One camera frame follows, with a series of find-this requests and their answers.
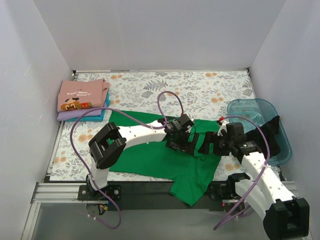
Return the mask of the green t shirt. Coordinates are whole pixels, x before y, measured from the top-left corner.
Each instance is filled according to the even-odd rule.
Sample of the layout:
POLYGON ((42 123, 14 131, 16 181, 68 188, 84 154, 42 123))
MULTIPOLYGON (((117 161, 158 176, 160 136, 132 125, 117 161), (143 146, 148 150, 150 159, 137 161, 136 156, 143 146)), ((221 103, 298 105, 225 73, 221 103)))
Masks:
POLYGON ((194 155, 172 150, 165 142, 139 144, 125 149, 110 171, 172 180, 170 194, 192 207, 204 195, 221 161, 213 153, 198 152, 205 133, 219 130, 217 123, 197 119, 195 127, 199 138, 194 155))

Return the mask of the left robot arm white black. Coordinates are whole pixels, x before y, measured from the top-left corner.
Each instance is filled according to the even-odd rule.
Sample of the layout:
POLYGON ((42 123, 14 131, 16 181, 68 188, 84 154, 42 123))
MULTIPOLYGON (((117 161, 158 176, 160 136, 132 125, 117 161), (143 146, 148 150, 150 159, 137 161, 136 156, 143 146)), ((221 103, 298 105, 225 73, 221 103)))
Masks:
POLYGON ((147 143, 165 142, 175 151, 194 155, 200 134, 192 133, 195 120, 186 114, 175 118, 159 118, 150 123, 135 126, 117 126, 107 123, 90 141, 91 173, 86 177, 89 194, 95 200, 106 196, 108 173, 124 150, 147 143))

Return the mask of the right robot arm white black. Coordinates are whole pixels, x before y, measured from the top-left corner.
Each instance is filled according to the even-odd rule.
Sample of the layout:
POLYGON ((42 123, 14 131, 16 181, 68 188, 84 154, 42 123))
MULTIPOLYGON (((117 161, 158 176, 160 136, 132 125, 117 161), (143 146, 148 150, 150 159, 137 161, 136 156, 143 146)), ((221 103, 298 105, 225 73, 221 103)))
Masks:
POLYGON ((227 195, 246 201, 262 219, 264 231, 271 240, 303 238, 309 234, 310 206, 303 197, 294 195, 266 162, 272 156, 267 145, 275 131, 266 125, 247 133, 240 122, 220 122, 217 132, 207 131, 199 153, 232 155, 247 173, 234 173, 226 181, 227 195))

